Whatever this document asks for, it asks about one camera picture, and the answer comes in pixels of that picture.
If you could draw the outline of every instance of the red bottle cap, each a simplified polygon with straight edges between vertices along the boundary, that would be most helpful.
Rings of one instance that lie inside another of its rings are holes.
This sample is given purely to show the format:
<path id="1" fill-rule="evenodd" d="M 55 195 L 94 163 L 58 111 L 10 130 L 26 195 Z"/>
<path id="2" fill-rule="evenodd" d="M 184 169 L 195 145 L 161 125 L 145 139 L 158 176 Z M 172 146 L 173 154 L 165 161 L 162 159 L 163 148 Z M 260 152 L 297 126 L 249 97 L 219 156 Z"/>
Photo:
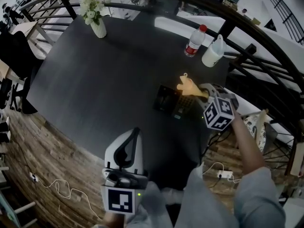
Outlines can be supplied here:
<path id="1" fill-rule="evenodd" d="M 207 26 L 206 25 L 200 25 L 199 26 L 200 31 L 206 32 L 207 31 Z"/>

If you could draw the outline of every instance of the red label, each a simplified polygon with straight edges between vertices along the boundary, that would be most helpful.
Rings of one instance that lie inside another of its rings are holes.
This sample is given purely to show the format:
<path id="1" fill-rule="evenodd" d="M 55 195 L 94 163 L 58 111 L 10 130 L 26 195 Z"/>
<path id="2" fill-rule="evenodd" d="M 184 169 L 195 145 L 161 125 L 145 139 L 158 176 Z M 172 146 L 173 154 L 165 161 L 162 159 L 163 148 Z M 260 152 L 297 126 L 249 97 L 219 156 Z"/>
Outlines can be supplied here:
<path id="1" fill-rule="evenodd" d="M 186 46 L 186 52 L 189 53 L 190 55 L 194 55 L 198 50 L 192 48 L 191 46 L 189 46 L 189 44 L 187 44 Z"/>

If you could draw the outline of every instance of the white plastic container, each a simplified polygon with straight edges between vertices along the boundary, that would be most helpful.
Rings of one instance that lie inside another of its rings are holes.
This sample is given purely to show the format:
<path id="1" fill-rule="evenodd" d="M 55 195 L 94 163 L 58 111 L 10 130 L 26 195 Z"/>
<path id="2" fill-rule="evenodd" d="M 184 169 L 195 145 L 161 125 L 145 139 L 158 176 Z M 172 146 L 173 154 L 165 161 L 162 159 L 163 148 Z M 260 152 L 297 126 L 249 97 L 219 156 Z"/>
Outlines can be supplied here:
<path id="1" fill-rule="evenodd" d="M 201 61 L 207 67 L 213 67 L 223 56 L 226 50 L 226 43 L 222 35 L 218 35 L 216 41 L 212 42 L 206 52 L 204 53 Z"/>
<path id="2" fill-rule="evenodd" d="M 201 44 L 205 39 L 206 31 L 207 31 L 207 26 L 200 25 L 200 27 L 192 33 L 189 42 L 186 45 L 186 49 L 185 49 L 186 56 L 194 57 L 194 55 L 196 54 L 196 52 L 198 51 L 199 47 L 201 46 Z"/>

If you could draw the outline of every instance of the black table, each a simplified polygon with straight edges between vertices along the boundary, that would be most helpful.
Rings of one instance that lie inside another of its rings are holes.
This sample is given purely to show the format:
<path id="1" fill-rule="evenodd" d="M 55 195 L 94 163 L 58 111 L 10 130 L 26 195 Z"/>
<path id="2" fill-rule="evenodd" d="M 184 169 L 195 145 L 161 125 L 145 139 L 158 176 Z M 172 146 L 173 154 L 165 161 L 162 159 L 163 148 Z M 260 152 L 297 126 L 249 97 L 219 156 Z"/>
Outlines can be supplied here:
<path id="1" fill-rule="evenodd" d="M 176 88 L 185 72 L 196 83 L 224 86 L 228 60 L 208 68 L 201 62 L 205 47 L 193 58 L 184 55 L 184 37 L 134 21 L 103 19 L 107 36 L 102 39 L 81 17 L 72 22 L 42 64 L 27 99 L 68 138 L 102 159 L 117 136 L 138 126 L 145 169 L 164 174 L 167 166 L 184 173 L 188 159 L 198 162 L 199 141 L 206 144 L 210 131 L 201 119 L 177 120 L 154 110 L 157 91 L 161 84 Z"/>

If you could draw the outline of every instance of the water bottle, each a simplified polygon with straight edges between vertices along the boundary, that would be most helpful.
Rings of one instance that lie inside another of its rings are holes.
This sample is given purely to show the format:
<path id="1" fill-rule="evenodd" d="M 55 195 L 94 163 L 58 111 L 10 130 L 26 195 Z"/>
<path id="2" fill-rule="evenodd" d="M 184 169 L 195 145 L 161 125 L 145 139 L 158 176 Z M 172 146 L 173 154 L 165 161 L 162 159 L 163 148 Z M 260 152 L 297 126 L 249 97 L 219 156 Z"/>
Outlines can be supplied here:
<path id="1" fill-rule="evenodd" d="M 187 43 L 185 54 L 188 57 L 194 57 L 199 47 L 205 39 L 205 32 L 207 31 L 206 25 L 200 25 L 200 27 L 195 30 Z"/>

